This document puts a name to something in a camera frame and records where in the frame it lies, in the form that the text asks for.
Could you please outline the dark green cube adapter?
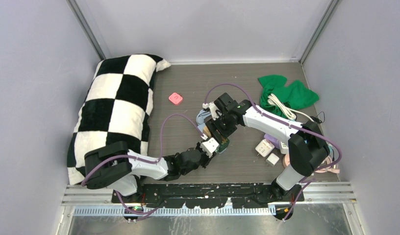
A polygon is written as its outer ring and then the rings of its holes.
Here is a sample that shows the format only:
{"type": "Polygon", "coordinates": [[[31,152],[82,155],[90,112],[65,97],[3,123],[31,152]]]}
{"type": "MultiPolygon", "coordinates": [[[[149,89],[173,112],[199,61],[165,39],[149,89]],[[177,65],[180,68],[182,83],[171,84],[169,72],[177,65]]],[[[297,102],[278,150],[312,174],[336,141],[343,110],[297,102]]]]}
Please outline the dark green cube adapter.
{"type": "Polygon", "coordinates": [[[228,148],[229,144],[230,144],[229,139],[223,139],[217,149],[217,153],[222,154],[228,148]]]}

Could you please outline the light blue power strip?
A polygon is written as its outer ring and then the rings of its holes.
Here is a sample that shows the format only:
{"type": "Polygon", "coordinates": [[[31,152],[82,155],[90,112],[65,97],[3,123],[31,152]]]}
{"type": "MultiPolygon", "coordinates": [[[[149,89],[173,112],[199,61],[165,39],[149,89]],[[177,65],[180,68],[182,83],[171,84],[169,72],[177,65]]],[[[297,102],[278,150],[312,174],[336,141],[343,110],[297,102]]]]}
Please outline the light blue power strip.
{"type": "Polygon", "coordinates": [[[209,120],[211,114],[205,110],[200,110],[196,116],[196,123],[198,125],[198,129],[202,130],[204,126],[206,126],[206,121],[209,120]]]}

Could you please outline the orange cube adapter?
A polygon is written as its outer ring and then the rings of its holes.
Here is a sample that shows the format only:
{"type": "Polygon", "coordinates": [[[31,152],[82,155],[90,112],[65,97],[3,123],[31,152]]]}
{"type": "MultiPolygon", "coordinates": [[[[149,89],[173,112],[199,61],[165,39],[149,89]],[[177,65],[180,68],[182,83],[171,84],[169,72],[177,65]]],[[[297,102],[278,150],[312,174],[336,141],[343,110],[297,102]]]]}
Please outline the orange cube adapter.
{"type": "Polygon", "coordinates": [[[208,129],[207,126],[204,126],[204,127],[202,128],[202,132],[203,132],[206,136],[212,137],[212,135],[211,135],[211,133],[210,133],[210,131],[209,131],[209,129],[208,129]]]}

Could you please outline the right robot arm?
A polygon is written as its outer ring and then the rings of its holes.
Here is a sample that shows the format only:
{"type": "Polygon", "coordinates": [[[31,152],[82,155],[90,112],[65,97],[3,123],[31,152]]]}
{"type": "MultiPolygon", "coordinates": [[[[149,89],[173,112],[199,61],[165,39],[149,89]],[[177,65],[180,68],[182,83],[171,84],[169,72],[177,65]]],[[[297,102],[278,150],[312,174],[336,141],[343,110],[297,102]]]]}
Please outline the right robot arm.
{"type": "Polygon", "coordinates": [[[206,122],[206,127],[218,143],[242,125],[268,134],[288,147],[290,164],[270,185],[271,195],[278,201],[286,200],[292,188],[313,174],[330,155],[328,144],[314,122],[287,120],[247,99],[237,102],[227,93],[213,102],[204,102],[202,107],[211,113],[212,118],[206,122]]]}

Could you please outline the pink small plug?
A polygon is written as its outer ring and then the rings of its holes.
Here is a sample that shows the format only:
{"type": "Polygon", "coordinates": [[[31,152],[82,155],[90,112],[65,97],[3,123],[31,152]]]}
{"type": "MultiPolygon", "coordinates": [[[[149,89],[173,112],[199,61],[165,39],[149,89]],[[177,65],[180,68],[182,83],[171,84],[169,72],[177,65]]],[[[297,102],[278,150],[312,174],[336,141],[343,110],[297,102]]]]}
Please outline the pink small plug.
{"type": "Polygon", "coordinates": [[[168,97],[168,100],[173,105],[179,105],[183,101],[183,97],[180,94],[174,92],[168,97]]]}

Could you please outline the white tiger cube socket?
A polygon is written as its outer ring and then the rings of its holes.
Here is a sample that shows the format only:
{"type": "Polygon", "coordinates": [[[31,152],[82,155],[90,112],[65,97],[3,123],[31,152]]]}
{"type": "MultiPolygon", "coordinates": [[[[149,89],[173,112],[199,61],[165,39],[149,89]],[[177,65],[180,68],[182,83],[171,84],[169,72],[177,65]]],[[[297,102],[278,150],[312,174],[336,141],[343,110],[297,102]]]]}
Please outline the white tiger cube socket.
{"type": "Polygon", "coordinates": [[[256,147],[255,151],[262,157],[267,157],[275,149],[275,146],[267,139],[263,139],[256,147]]]}

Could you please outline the white power strip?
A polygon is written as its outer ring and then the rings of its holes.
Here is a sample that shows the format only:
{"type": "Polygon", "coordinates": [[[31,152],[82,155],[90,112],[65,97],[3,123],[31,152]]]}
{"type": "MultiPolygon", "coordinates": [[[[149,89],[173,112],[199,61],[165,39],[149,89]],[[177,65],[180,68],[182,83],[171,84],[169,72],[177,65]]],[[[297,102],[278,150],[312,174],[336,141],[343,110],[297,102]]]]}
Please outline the white power strip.
{"type": "Polygon", "coordinates": [[[280,149],[281,154],[286,155],[289,153],[288,145],[286,145],[285,143],[283,143],[281,141],[279,141],[279,149],[280,149]]]}

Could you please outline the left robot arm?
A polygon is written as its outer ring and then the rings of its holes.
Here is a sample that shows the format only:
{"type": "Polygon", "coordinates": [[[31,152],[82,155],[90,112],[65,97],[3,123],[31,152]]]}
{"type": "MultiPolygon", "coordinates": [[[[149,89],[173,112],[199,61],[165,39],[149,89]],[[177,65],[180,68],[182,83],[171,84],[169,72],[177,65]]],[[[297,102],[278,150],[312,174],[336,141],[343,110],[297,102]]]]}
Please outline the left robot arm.
{"type": "Polygon", "coordinates": [[[162,158],[138,154],[119,141],[85,154],[85,178],[82,185],[88,189],[109,188],[119,192],[129,202],[142,198],[138,186],[140,177],[159,181],[173,181],[200,166],[207,166],[213,154],[202,143],[195,148],[162,158]]]}

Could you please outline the white charger plug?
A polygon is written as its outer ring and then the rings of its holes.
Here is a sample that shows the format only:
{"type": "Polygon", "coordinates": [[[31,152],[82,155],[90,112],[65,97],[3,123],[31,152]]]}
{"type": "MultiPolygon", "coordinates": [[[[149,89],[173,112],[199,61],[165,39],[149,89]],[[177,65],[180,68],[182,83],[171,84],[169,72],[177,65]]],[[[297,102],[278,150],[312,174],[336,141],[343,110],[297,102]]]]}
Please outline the white charger plug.
{"type": "Polygon", "coordinates": [[[266,159],[265,159],[266,163],[268,163],[271,166],[275,166],[277,164],[277,162],[279,161],[279,157],[274,154],[271,153],[266,159]]]}

